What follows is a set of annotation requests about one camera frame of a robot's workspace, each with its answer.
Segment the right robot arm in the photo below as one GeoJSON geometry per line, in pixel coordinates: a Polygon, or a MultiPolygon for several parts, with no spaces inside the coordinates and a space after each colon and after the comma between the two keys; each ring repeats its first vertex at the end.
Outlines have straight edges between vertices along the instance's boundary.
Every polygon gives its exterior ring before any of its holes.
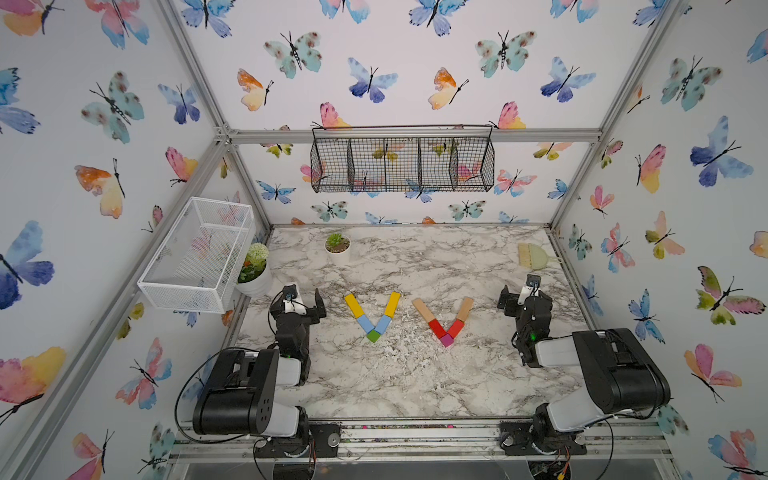
{"type": "Polygon", "coordinates": [[[540,291],[539,278],[518,293],[504,287],[497,308],[515,320],[511,345],[529,368],[577,367],[584,385],[539,405],[523,429],[513,424],[503,440],[513,448],[544,454],[583,455],[576,437],[611,417],[646,419],[672,398],[671,387],[632,332],[626,328],[551,335],[553,299],[540,291]]]}

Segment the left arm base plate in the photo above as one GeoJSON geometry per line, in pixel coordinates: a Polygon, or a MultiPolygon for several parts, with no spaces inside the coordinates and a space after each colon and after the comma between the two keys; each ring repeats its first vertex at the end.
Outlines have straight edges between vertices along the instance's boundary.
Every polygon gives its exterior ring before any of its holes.
{"type": "Polygon", "coordinates": [[[338,423],[299,422],[298,431],[290,437],[259,439],[254,446],[257,459],[335,458],[341,443],[338,423]]]}

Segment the yellow block long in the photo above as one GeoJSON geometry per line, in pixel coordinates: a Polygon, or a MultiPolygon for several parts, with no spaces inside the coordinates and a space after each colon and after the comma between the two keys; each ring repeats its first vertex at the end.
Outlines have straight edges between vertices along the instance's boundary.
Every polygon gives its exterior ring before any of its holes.
{"type": "Polygon", "coordinates": [[[346,295],[344,297],[344,300],[355,319],[358,319],[365,315],[362,307],[360,306],[360,304],[358,303],[357,299],[353,294],[346,295]]]}
{"type": "Polygon", "coordinates": [[[399,292],[392,292],[390,294],[390,297],[386,305],[385,313],[384,313],[385,316],[389,318],[393,318],[395,316],[400,298],[401,298],[401,294],[399,292]]]}

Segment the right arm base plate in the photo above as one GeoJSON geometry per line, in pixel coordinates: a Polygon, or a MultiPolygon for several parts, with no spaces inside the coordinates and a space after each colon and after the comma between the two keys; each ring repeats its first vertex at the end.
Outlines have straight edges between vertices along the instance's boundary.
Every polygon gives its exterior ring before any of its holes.
{"type": "Polygon", "coordinates": [[[587,447],[577,442],[579,432],[559,432],[529,421],[502,422],[499,431],[498,444],[506,456],[587,454],[587,447]]]}

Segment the red block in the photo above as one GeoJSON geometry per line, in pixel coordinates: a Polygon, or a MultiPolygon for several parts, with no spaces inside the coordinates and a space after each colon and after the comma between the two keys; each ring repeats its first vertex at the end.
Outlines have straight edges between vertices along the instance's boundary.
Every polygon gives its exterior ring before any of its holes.
{"type": "Polygon", "coordinates": [[[438,339],[442,339],[444,336],[447,335],[446,330],[443,328],[443,326],[437,319],[430,320],[428,322],[428,326],[438,339]]]}
{"type": "Polygon", "coordinates": [[[450,335],[452,338],[457,338],[458,335],[461,333],[465,326],[465,322],[460,319],[455,319],[450,328],[447,331],[447,334],[450,335]]]}

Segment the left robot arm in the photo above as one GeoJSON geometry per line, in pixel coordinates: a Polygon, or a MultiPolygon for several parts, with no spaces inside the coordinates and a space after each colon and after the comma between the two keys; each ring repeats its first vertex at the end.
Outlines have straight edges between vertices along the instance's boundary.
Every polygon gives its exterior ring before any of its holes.
{"type": "Polygon", "coordinates": [[[311,369],[310,331],[327,315],[319,291],[313,306],[289,284],[270,304],[274,341],[265,349],[230,347],[215,358],[192,413],[199,435],[251,435],[306,441],[308,416],[299,406],[278,403],[279,387],[306,383],[311,369]]]}

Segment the natural wood block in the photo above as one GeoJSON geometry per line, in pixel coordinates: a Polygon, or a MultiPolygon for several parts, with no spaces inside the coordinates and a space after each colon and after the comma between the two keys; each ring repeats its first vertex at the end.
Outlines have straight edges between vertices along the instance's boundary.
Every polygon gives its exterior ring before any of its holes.
{"type": "Polygon", "coordinates": [[[457,312],[456,319],[465,323],[470,315],[470,312],[474,306],[474,300],[470,297],[465,297],[460,305],[459,311],[457,312]]]}
{"type": "Polygon", "coordinates": [[[431,310],[427,307],[427,305],[422,299],[416,298],[412,301],[412,304],[414,308],[417,310],[417,312],[419,313],[419,315],[427,323],[430,323],[436,319],[435,315],[431,312],[431,310]]]}

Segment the blue block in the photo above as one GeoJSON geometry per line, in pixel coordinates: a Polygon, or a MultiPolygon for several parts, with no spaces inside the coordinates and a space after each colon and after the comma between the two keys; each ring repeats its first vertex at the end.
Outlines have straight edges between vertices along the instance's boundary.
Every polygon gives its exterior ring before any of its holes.
{"type": "Polygon", "coordinates": [[[370,321],[370,319],[366,315],[361,315],[357,318],[357,322],[360,325],[360,327],[363,329],[365,334],[369,334],[370,332],[375,330],[375,325],[370,321]]]}
{"type": "Polygon", "coordinates": [[[375,331],[378,332],[380,335],[384,335],[387,331],[387,328],[389,327],[390,323],[392,321],[392,317],[388,315],[383,315],[381,319],[378,321],[375,331]]]}

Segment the magenta small block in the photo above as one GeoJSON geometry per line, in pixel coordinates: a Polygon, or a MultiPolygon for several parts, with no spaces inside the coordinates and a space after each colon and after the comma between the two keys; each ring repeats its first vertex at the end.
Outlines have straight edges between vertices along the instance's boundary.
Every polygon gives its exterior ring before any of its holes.
{"type": "Polygon", "coordinates": [[[451,335],[446,334],[440,338],[440,341],[444,347],[448,348],[454,343],[454,338],[451,335]]]}

